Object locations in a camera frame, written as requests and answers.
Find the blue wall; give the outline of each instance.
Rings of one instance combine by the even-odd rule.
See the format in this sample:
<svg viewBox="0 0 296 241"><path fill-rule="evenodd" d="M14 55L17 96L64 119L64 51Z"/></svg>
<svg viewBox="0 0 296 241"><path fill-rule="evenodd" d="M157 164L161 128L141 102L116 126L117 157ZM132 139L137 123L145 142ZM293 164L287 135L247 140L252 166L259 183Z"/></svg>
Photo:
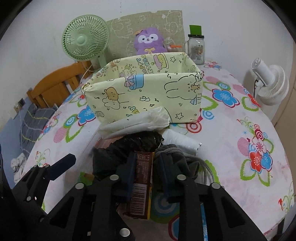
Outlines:
<svg viewBox="0 0 296 241"><path fill-rule="evenodd" d="M17 158L22 153L22 148L20 145L20 116L23 121L25 114L31 104L29 98L26 98L25 102L26 104L20 110L20 113L18 113L14 119L10 118L0 132L3 168L11 188L15 186L15 183L13 181L13 170L10 167L10 162L13 158Z"/></svg>

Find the floral tablecloth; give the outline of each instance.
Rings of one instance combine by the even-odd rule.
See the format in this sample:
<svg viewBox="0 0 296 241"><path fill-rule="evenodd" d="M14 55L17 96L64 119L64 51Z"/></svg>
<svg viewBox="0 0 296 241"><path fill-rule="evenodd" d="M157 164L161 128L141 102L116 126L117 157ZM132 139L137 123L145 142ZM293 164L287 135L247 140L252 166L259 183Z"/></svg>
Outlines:
<svg viewBox="0 0 296 241"><path fill-rule="evenodd" d="M284 148L259 104L227 70L216 62L199 68L205 75L200 117L196 123L171 124L170 128L202 143L198 156L210 166L215 181L269 238L294 205ZM68 153L77 157L74 167L50 182L44 200L46 212L75 184L80 172L92 172L89 154L99 139L94 135L98 127L99 121L78 88L44 128L25 172L35 164L53 164ZM133 231L137 226L139 240L154 240L152 233L161 240L177 240L178 205L168 204L162 194L152 196L151 220L127 224Z"/></svg>

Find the fan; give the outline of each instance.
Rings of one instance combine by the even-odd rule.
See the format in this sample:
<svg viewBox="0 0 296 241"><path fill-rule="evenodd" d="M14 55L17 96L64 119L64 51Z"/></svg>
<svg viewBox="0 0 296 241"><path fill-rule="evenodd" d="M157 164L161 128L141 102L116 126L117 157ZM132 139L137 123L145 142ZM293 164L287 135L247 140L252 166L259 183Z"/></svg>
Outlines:
<svg viewBox="0 0 296 241"><path fill-rule="evenodd" d="M280 103L289 91L289 81L282 67L267 66L263 60L257 58L251 68L257 75L254 96L259 96L263 104L275 105Z"/></svg>
<svg viewBox="0 0 296 241"><path fill-rule="evenodd" d="M90 60L94 69L105 66L104 50L109 41L107 23L96 15L73 19L65 28L62 45L65 53L77 60Z"/></svg>

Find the black plastic bag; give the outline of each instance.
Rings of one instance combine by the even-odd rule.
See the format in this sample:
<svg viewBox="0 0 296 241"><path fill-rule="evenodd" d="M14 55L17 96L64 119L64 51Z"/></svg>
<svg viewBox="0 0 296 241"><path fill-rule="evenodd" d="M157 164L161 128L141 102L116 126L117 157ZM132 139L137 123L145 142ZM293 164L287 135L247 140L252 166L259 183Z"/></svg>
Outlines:
<svg viewBox="0 0 296 241"><path fill-rule="evenodd" d="M116 173L120 164L125 164L131 151L154 152L163 141L155 131L129 134L111 143L106 149L94 149L93 175L102 180Z"/></svg>

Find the clear plastic container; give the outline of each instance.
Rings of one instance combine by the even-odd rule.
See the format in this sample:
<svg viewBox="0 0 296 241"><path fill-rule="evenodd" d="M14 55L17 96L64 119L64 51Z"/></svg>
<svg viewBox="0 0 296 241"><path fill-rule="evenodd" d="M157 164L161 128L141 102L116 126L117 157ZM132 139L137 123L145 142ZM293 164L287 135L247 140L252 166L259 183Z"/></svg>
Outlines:
<svg viewBox="0 0 296 241"><path fill-rule="evenodd" d="M187 43L188 55L196 65L205 63L205 41L203 35L188 35L189 40L184 43L184 52L186 52L185 45Z"/></svg>

